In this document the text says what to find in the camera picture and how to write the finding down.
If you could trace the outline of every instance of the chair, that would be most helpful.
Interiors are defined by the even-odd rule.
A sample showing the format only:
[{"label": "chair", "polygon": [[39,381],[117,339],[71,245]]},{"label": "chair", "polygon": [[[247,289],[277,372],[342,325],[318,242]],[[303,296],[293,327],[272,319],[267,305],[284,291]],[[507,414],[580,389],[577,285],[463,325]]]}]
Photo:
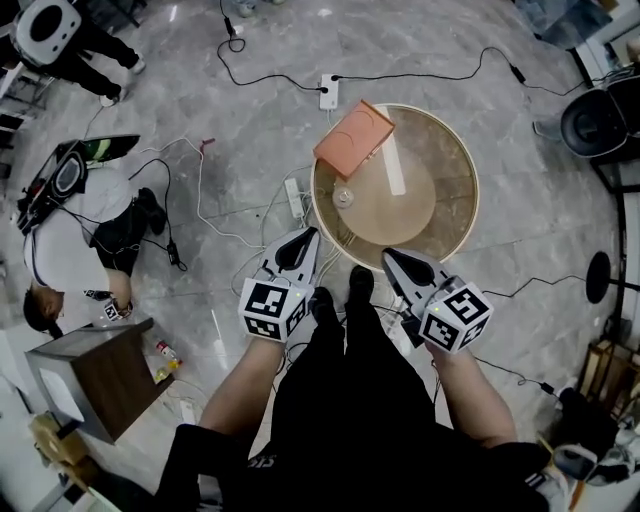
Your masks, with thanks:
[{"label": "chair", "polygon": [[640,158],[640,76],[592,89],[572,101],[560,120],[562,140],[597,164]]}]

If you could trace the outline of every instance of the orange box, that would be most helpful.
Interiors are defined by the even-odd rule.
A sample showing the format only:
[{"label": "orange box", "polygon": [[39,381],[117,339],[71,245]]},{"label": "orange box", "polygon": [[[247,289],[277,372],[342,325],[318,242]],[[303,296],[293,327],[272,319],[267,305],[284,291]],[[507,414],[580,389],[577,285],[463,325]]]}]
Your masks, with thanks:
[{"label": "orange box", "polygon": [[313,150],[345,181],[391,135],[391,122],[364,100],[349,112]]}]

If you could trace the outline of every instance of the black pants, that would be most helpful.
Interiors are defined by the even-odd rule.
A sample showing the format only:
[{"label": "black pants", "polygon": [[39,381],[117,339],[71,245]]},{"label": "black pants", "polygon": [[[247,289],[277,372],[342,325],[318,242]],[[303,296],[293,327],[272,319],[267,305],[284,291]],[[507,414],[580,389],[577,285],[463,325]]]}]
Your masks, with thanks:
[{"label": "black pants", "polygon": [[271,424],[279,452],[309,456],[310,450],[348,444],[357,457],[356,445],[371,449],[367,438],[375,442],[384,435],[402,443],[434,424],[423,380],[387,337],[373,306],[345,308],[346,352],[344,329],[319,325],[280,384]]},{"label": "black pants", "polygon": [[105,268],[122,270],[129,276],[149,225],[146,211],[136,201],[115,219],[100,224],[89,244],[96,248]]},{"label": "black pants", "polygon": [[106,55],[117,60],[122,67],[127,69],[131,69],[138,62],[136,52],[120,39],[110,36],[94,23],[83,18],[82,25],[73,35],[58,60],[40,68],[48,75],[75,82],[98,96],[116,98],[120,94],[121,87],[89,66],[78,55],[78,50],[88,50]]}]

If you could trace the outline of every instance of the marble floor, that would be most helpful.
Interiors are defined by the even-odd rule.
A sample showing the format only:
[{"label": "marble floor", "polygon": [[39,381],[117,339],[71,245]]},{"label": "marble floor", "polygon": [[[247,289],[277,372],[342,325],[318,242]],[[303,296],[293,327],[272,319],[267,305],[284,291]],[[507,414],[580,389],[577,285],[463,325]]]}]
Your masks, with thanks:
[{"label": "marble floor", "polygon": [[[253,19],[232,16],[247,40],[243,53],[227,56],[239,80],[273,72],[310,85],[321,73],[463,75],[475,69],[481,50],[489,45],[503,49],[531,84],[563,91],[581,80],[569,54],[537,41],[508,0],[291,0],[281,7],[264,2],[258,7]],[[204,161],[202,214],[220,230],[257,245],[261,217],[285,174],[301,168],[293,175],[308,189],[309,168],[304,166],[311,164],[312,148],[327,131],[317,95],[284,80],[236,87],[216,57],[218,44],[226,38],[216,1],[151,0],[140,19],[140,29],[127,28],[119,36],[144,54],[147,70],[124,103],[98,115],[90,135],[139,133],[139,148],[159,148],[184,136],[195,144],[215,138]],[[116,63],[101,58],[94,62],[114,80],[124,79]],[[534,116],[558,111],[571,97],[522,88],[506,63],[489,53],[473,80],[344,83],[333,119],[365,98],[415,105],[449,123],[473,155],[480,187],[475,227],[449,268],[481,289],[510,293],[533,276],[554,280],[570,273],[584,275],[597,250],[616,253],[611,196],[585,162],[531,131]],[[98,109],[91,94],[56,83],[46,112],[20,135],[0,218],[0,247],[9,269],[5,323],[19,321],[28,282],[22,237],[9,226],[7,201],[16,198],[56,144],[84,135]],[[131,154],[121,166],[133,172],[153,156]],[[115,446],[90,440],[104,465],[151,491],[180,422],[176,397],[193,400],[199,410],[247,346],[231,277],[255,252],[237,238],[217,235],[197,218],[197,154],[180,142],[162,157],[173,171],[169,211],[189,271],[170,267],[159,249],[144,245],[133,281],[136,314],[153,316],[159,333],[185,360],[177,375],[181,382]],[[161,194],[166,180],[164,169],[157,166],[140,174],[136,184]],[[281,192],[266,219],[265,239],[294,226]],[[249,264],[240,272],[236,289],[254,268]],[[341,259],[325,278],[338,302],[344,300],[350,268],[351,263]],[[389,304],[389,288],[379,279],[375,300]],[[476,355],[554,386],[578,375],[587,344],[597,338],[613,307],[612,296],[590,305],[583,283],[575,280],[555,287],[534,283],[513,299],[491,300],[495,314],[474,346]],[[392,316],[383,321],[433,389],[435,374],[427,351],[409,349]],[[312,320],[305,322],[308,333]],[[520,437],[535,438],[553,413],[551,400],[535,385],[518,386],[517,377],[485,370],[511,407]],[[437,415],[448,422],[442,394]],[[269,421],[268,412],[256,446],[268,439]]]}]

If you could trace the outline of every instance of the electrical outlet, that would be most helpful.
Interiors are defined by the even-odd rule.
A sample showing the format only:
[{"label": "electrical outlet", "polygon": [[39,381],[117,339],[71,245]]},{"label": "electrical outlet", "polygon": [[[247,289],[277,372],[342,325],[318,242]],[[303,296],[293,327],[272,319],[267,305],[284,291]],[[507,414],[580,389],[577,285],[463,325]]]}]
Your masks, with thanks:
[{"label": "electrical outlet", "polygon": [[287,191],[287,197],[289,198],[291,215],[293,215],[294,219],[302,219],[304,217],[304,207],[302,206],[302,199],[300,199],[298,181],[295,178],[289,178],[284,182],[284,188]]},{"label": "electrical outlet", "polygon": [[338,108],[338,84],[339,80],[332,80],[333,75],[322,75],[320,87],[326,87],[327,92],[320,93],[320,110],[335,110]]}]

